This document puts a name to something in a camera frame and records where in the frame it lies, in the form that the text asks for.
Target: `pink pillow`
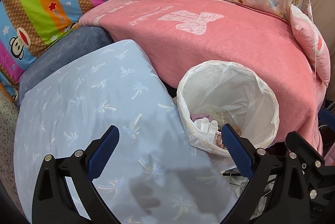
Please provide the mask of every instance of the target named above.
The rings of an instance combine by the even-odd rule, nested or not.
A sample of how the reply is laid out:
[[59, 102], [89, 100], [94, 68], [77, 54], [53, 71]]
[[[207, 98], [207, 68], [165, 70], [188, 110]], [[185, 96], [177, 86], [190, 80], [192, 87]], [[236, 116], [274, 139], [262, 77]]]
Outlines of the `pink pillow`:
[[290, 21], [295, 39], [303, 48], [307, 59], [315, 68], [322, 82], [328, 86], [330, 80], [330, 57], [327, 45], [316, 25], [299, 8], [291, 5]]

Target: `pink towel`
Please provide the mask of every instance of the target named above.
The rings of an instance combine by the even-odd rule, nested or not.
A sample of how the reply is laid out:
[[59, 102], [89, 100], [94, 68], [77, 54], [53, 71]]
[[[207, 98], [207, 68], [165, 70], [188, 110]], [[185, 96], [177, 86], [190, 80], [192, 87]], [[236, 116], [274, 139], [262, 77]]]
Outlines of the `pink towel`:
[[316, 118], [326, 87], [317, 76], [314, 94], [314, 73], [281, 19], [220, 0], [110, 0], [84, 14], [79, 25], [101, 26], [115, 41], [133, 39], [172, 87], [208, 60], [254, 70], [279, 103], [275, 141], [297, 131], [322, 152]]

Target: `white plastic bag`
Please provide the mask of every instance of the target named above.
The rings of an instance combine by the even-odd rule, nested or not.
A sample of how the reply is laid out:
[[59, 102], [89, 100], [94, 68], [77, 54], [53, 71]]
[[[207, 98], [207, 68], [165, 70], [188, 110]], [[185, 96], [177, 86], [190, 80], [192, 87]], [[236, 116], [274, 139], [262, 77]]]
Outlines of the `white plastic bag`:
[[230, 158], [215, 156], [217, 166], [220, 158], [232, 163], [229, 152], [214, 144], [213, 135], [197, 129], [190, 114], [210, 114], [219, 128], [226, 123], [237, 125], [241, 137], [255, 148], [268, 147], [277, 134], [279, 106], [274, 92], [254, 71], [238, 63], [207, 61], [192, 67], [178, 85], [177, 104], [190, 144]]

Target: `light blue pillow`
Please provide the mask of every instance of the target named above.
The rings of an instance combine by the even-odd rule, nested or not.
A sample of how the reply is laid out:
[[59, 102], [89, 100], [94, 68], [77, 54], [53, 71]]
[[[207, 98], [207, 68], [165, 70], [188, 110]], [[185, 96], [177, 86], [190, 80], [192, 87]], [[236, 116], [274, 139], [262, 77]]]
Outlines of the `light blue pillow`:
[[25, 95], [14, 170], [30, 222], [43, 157], [85, 149], [110, 125], [119, 128], [120, 141], [93, 184], [121, 223], [220, 223], [235, 204], [236, 194], [208, 155], [190, 146], [147, 55], [134, 41], [124, 40], [62, 67]]

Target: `colorful striped blanket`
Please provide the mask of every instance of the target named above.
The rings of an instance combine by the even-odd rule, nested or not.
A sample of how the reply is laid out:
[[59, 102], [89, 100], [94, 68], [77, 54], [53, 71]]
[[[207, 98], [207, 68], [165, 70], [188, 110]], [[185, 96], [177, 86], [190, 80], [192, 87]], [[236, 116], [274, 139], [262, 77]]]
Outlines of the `colorful striped blanket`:
[[80, 16], [105, 1], [1, 1], [0, 82], [13, 98], [21, 74], [34, 60], [75, 29]]

